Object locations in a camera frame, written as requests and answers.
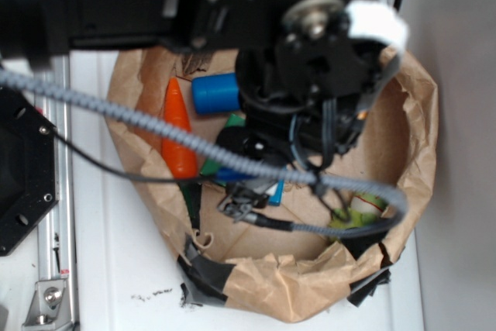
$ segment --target gray wall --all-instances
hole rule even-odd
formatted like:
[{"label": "gray wall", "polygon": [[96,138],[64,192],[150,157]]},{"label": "gray wall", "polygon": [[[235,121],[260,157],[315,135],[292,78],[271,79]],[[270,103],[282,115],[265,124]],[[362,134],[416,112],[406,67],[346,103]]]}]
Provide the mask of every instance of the gray wall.
[{"label": "gray wall", "polygon": [[439,83],[439,168],[417,228],[425,328],[496,329],[496,0],[405,0]]}]

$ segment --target blue cylinder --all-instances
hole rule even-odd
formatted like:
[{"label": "blue cylinder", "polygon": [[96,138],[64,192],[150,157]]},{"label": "blue cylinder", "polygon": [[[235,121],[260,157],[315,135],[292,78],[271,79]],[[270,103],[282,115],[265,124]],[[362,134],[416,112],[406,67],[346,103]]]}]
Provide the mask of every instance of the blue cylinder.
[{"label": "blue cylinder", "polygon": [[198,114],[239,110],[239,89],[234,73],[195,78],[191,89]]}]

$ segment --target orange carrot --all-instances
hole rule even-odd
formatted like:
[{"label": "orange carrot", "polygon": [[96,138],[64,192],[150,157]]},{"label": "orange carrot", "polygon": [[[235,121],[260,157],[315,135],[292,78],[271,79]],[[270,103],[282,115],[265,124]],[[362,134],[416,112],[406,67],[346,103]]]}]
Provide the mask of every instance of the orange carrot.
[{"label": "orange carrot", "polygon": [[[191,124],[183,95],[176,78],[169,80],[165,92],[164,120],[173,126],[191,132]],[[162,157],[175,178],[193,178],[198,175],[195,152],[174,141],[162,140]]]}]

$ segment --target black hexagonal plate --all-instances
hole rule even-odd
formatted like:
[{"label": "black hexagonal plate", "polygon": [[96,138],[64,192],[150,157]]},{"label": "black hexagonal plate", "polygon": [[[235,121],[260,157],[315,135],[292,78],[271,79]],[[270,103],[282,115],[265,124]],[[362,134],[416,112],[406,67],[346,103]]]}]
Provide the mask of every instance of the black hexagonal plate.
[{"label": "black hexagonal plate", "polygon": [[21,94],[0,88],[0,256],[57,203],[54,131]]}]

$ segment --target brown paper bag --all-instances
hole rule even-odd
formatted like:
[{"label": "brown paper bag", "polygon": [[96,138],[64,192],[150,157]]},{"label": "brown paper bag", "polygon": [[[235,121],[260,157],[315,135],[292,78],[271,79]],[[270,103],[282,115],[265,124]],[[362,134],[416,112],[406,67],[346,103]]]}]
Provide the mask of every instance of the brown paper bag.
[{"label": "brown paper bag", "polygon": [[[108,99],[154,116],[163,112],[164,92],[171,76],[178,76],[193,132],[215,141],[227,116],[195,114],[190,93],[193,77],[233,71],[236,51],[215,53],[206,71],[184,76],[187,59],[156,47],[122,52],[115,65]],[[160,139],[109,121],[108,127],[124,168],[146,176],[170,177],[162,160]],[[436,169],[438,93],[430,76],[407,54],[397,77],[384,89],[369,114],[359,146],[336,158],[327,170],[341,176],[396,184],[408,198],[405,220],[374,244],[358,260],[341,243],[309,233],[286,233],[245,223],[233,224],[215,210],[222,188],[203,186],[201,226],[191,228],[184,199],[175,185],[135,184],[171,253],[185,265],[195,257],[231,264],[217,284],[226,306],[273,316],[285,322],[307,319],[350,294],[350,285],[398,260],[406,240],[432,195]],[[199,157],[199,166],[204,159]],[[286,184],[280,207],[264,213],[324,226],[329,213],[308,188]],[[195,253],[189,240],[195,242]]]}]

